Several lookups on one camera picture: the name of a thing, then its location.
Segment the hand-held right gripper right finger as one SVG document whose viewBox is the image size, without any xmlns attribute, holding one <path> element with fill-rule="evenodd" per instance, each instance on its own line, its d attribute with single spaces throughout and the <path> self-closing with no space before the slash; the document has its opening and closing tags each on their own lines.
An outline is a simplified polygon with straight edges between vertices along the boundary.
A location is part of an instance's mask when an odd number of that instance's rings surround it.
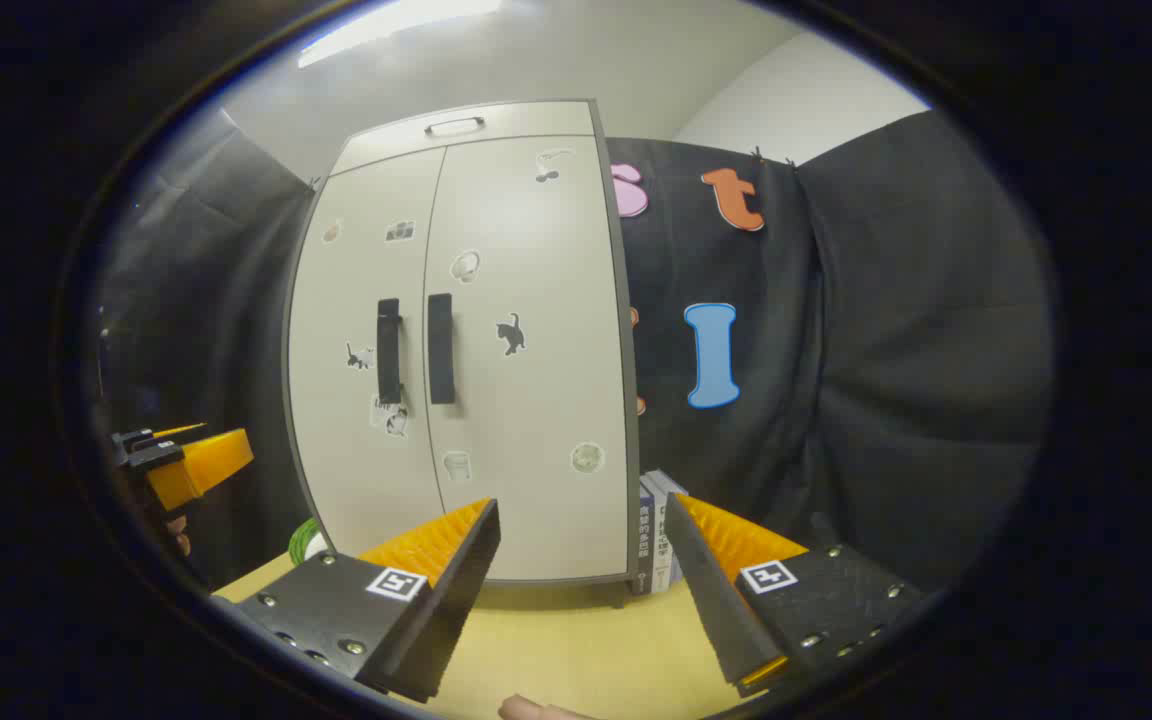
<svg viewBox="0 0 1152 720">
<path fill-rule="evenodd" d="M 849 544 L 803 544 L 672 495 L 666 537 L 723 679 L 742 697 L 799 691 L 858 662 L 925 602 Z"/>
</svg>

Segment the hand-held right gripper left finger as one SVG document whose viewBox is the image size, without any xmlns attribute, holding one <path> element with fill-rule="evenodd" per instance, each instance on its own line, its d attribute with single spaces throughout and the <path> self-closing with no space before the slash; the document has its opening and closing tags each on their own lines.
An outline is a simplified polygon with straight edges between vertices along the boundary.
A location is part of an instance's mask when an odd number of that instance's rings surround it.
<svg viewBox="0 0 1152 720">
<path fill-rule="evenodd" d="M 442 688 L 500 544 L 492 497 L 410 516 L 314 502 L 325 548 L 211 609 L 279 669 L 340 697 L 425 703 Z"/>
</svg>

